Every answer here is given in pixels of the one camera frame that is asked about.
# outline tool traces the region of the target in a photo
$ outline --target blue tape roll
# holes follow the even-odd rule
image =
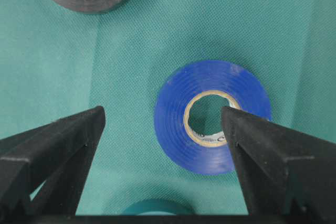
[[[176,71],[162,87],[155,106],[157,139],[172,161],[206,175],[234,170],[225,137],[197,137],[187,124],[192,103],[208,94],[227,98],[230,106],[271,120],[266,91],[246,69],[226,61],[199,61]]]
[[[170,200],[148,199],[128,207],[123,215],[192,215],[193,212]]]

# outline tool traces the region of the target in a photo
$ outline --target tape core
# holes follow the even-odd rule
[[[207,95],[218,95],[220,97],[223,97],[229,101],[229,106],[235,109],[241,109],[238,102],[228,93],[225,93],[223,91],[219,90],[208,90],[208,91],[203,91],[199,93],[198,95],[194,96],[194,98],[188,103],[184,110],[184,115],[183,115],[183,124],[184,128],[188,134],[188,136],[197,144],[204,146],[204,147],[219,147],[222,145],[227,144],[224,132],[218,132],[213,135],[203,135],[196,133],[193,131],[193,129],[189,126],[188,120],[190,116],[190,109],[194,105],[196,101],[201,99],[202,97],[205,97]]]

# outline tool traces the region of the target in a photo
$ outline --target fabric texture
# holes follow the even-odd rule
[[[0,138],[103,105],[77,214],[119,215],[153,198],[245,214],[235,172],[197,175],[164,155],[158,91],[188,63],[230,61],[265,87],[275,123],[335,142],[335,17],[335,0],[128,0],[102,15],[0,0]]]

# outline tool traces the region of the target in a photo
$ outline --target teal tape roll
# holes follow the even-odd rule
[[[193,211],[179,203],[163,200],[148,199],[128,207],[123,215],[192,215]]]

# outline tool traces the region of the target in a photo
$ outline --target teal cloth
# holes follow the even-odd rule
[[[52,0],[0,6],[0,138],[106,110],[77,214],[118,215],[151,198],[197,214],[247,212],[235,172],[193,174],[156,141],[160,87],[197,60],[248,69],[275,123],[335,142],[336,0],[129,0],[103,15]]]

